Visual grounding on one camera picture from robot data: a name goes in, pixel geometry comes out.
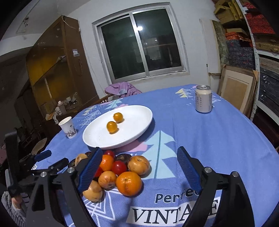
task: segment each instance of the red cherry tomato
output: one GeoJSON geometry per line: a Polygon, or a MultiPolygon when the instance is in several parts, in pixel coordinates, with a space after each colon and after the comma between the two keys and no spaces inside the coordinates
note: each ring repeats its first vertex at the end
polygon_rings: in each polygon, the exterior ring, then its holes
{"type": "Polygon", "coordinates": [[[99,168],[97,169],[97,171],[96,171],[94,177],[99,177],[99,176],[102,174],[102,172],[103,172],[103,170],[102,170],[102,168],[99,166],[99,168]]]}
{"type": "Polygon", "coordinates": [[[112,150],[107,150],[104,155],[110,155],[112,156],[113,158],[115,157],[115,153],[112,151],[112,150]]]}
{"type": "Polygon", "coordinates": [[[127,166],[122,161],[115,161],[112,164],[111,171],[114,172],[116,175],[120,175],[121,173],[127,171],[127,166]]]}

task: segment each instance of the plate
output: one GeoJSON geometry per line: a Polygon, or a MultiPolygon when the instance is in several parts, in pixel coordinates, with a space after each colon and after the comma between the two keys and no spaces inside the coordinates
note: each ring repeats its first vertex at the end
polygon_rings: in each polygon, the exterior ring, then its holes
{"type": "Polygon", "coordinates": [[[124,106],[102,114],[93,120],[84,130],[82,139],[87,146],[113,149],[129,144],[139,138],[152,121],[152,111],[139,105],[124,106]],[[107,123],[113,120],[115,113],[122,113],[124,121],[117,124],[119,130],[110,134],[107,123]]]}

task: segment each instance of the can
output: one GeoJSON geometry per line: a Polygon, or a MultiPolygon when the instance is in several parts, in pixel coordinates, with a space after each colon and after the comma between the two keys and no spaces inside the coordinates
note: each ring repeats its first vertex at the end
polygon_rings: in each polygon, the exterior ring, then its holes
{"type": "Polygon", "coordinates": [[[209,113],[212,110],[212,91],[210,86],[196,87],[196,110],[200,113],[209,113]]]}

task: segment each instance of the round table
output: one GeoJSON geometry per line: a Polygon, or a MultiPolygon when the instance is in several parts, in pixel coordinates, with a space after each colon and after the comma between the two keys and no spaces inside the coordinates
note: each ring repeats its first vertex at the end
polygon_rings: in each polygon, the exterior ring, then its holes
{"type": "MultiPolygon", "coordinates": [[[[237,171],[246,187],[255,226],[262,226],[279,201],[279,155],[262,132],[226,100],[213,93],[208,114],[195,110],[195,85],[146,92],[94,105],[73,118],[77,136],[68,139],[60,131],[47,146],[52,155],[34,168],[47,168],[66,157],[74,159],[89,151],[82,141],[86,126],[101,114],[126,105],[143,105],[153,112],[147,131],[134,142],[115,149],[117,154],[145,156],[152,172],[143,178],[144,189],[136,197],[125,197],[112,189],[104,200],[84,203],[98,226],[181,226],[197,200],[179,163],[180,146],[191,157],[218,173],[237,171]]],[[[214,220],[221,191],[217,191],[206,226],[214,220]]],[[[60,206],[68,226],[74,226],[63,196],[60,206]]]]}

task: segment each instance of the cup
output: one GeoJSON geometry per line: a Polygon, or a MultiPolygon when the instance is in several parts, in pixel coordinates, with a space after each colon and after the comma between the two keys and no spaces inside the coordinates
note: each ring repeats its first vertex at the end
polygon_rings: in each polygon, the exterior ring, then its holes
{"type": "Polygon", "coordinates": [[[60,121],[58,125],[62,128],[69,139],[72,139],[76,136],[77,131],[74,128],[72,117],[66,117],[60,121]]]}

